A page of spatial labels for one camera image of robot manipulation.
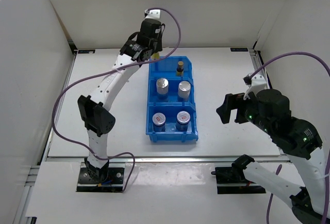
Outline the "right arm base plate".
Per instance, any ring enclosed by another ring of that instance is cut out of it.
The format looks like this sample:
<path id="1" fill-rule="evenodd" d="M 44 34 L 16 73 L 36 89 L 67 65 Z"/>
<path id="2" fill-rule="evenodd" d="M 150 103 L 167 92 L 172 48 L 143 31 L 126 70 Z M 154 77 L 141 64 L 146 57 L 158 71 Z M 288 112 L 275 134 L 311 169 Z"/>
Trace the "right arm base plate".
<path id="1" fill-rule="evenodd" d="M 260 185 L 242 178 L 233 167 L 216 167 L 211 172 L 216 178 L 218 195 L 265 194 Z"/>

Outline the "white-lid spice jar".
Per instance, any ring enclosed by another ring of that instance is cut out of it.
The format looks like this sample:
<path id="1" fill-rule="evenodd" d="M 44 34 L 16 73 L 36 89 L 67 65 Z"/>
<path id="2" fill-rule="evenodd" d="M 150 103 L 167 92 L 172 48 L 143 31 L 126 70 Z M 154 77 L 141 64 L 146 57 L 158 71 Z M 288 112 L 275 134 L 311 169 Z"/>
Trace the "white-lid spice jar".
<path id="1" fill-rule="evenodd" d="M 191 116 L 187 111 L 180 111 L 176 116 L 176 129 L 180 132 L 188 130 Z"/>
<path id="2" fill-rule="evenodd" d="M 166 129 L 166 117 L 163 113 L 155 113 L 152 116 L 154 132 L 164 132 Z"/>

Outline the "silver-lid shaker blue label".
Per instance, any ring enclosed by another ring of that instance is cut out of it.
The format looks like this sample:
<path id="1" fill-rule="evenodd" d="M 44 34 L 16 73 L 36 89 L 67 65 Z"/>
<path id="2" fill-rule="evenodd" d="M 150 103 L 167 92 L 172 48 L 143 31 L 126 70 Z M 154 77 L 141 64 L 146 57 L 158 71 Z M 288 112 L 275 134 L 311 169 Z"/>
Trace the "silver-lid shaker blue label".
<path id="1" fill-rule="evenodd" d="M 178 85 L 178 100 L 188 101 L 191 92 L 191 84 L 188 81 L 181 81 Z"/>

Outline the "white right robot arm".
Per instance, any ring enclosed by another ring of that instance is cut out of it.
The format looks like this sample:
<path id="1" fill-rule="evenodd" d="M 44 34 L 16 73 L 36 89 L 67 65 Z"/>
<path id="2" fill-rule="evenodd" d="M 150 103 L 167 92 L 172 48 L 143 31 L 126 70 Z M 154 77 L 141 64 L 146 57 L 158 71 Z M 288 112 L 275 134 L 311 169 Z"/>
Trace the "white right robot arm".
<path id="1" fill-rule="evenodd" d="M 223 123 L 231 111 L 237 111 L 235 122 L 250 122 L 268 134 L 297 169 L 304 185 L 279 177 L 242 155 L 232 164 L 232 178 L 239 183 L 251 181 L 277 196 L 292 210 L 301 223 L 329 223 L 329 158 L 313 124 L 291 114 L 289 99 L 275 89 L 258 93 L 228 94 L 217 112 Z"/>

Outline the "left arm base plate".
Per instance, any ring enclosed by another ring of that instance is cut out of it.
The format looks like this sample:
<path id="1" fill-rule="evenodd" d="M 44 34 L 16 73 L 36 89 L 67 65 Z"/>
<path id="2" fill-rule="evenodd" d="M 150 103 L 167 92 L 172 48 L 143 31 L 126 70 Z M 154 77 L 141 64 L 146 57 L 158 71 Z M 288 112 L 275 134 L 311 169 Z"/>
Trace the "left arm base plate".
<path id="1" fill-rule="evenodd" d="M 124 188 L 125 166 L 110 164 L 105 179 L 94 180 L 82 163 L 77 179 L 76 192 L 79 193 L 122 193 Z"/>

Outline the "yellow oil bottle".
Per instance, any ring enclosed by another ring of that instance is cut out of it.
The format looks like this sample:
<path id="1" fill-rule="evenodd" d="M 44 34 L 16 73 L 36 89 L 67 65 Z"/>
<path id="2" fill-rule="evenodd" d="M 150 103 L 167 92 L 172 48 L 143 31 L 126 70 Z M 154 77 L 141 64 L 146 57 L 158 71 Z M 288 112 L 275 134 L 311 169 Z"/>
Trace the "yellow oil bottle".
<path id="1" fill-rule="evenodd" d="M 152 56 L 151 56 L 151 59 L 152 60 L 158 60 L 158 59 L 160 59 L 160 55 L 159 55 L 159 53 L 157 52 L 157 53 L 154 53 Z"/>
<path id="2" fill-rule="evenodd" d="M 179 61 L 177 63 L 176 76 L 182 77 L 183 74 L 184 74 L 184 62 L 183 61 Z"/>

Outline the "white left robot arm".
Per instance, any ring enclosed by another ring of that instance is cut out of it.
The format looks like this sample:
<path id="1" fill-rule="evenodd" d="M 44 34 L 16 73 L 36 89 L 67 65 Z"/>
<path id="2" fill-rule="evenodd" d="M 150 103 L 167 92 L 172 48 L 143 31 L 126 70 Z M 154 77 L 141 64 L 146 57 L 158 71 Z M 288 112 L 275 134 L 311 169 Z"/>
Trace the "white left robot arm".
<path id="1" fill-rule="evenodd" d="M 108 134 L 116 118 L 110 110 L 126 83 L 133 84 L 128 101 L 120 105 L 120 137 L 132 144 L 142 141 L 139 125 L 146 126 L 147 138 L 165 146 L 193 145 L 201 140 L 209 144 L 209 155 L 216 154 L 220 144 L 229 139 L 216 112 L 224 99 L 220 73 L 211 59 L 197 71 L 199 61 L 185 56 L 152 60 L 162 49 L 164 24 L 146 18 L 140 30 L 131 34 L 120 49 L 109 72 L 89 95 L 78 100 L 80 117 L 88 135 L 88 156 L 84 173 L 96 186 L 112 184 L 116 176 L 109 170 Z"/>

